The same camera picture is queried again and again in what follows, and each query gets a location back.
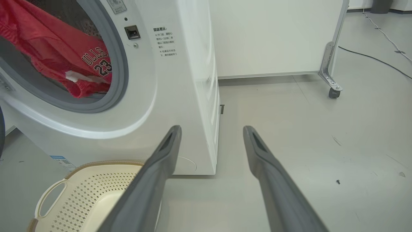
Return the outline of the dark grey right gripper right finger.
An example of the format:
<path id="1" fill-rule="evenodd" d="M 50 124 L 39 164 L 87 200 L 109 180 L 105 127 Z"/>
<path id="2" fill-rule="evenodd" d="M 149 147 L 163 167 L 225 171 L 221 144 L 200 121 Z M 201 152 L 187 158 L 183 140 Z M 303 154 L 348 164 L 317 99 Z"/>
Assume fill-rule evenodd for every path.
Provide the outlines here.
<path id="1" fill-rule="evenodd" d="M 255 128 L 243 128 L 243 141 L 251 173 L 259 181 L 272 232 L 327 232 L 282 164 Z"/>

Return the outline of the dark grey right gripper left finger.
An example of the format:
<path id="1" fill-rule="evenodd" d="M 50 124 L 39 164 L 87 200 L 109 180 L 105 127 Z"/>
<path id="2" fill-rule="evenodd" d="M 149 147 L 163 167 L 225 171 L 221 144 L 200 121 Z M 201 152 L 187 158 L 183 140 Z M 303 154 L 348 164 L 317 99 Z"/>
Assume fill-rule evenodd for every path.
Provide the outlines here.
<path id="1" fill-rule="evenodd" d="M 181 138 L 181 126 L 172 126 L 99 226 L 99 232 L 156 231 L 164 188 L 175 171 Z"/>

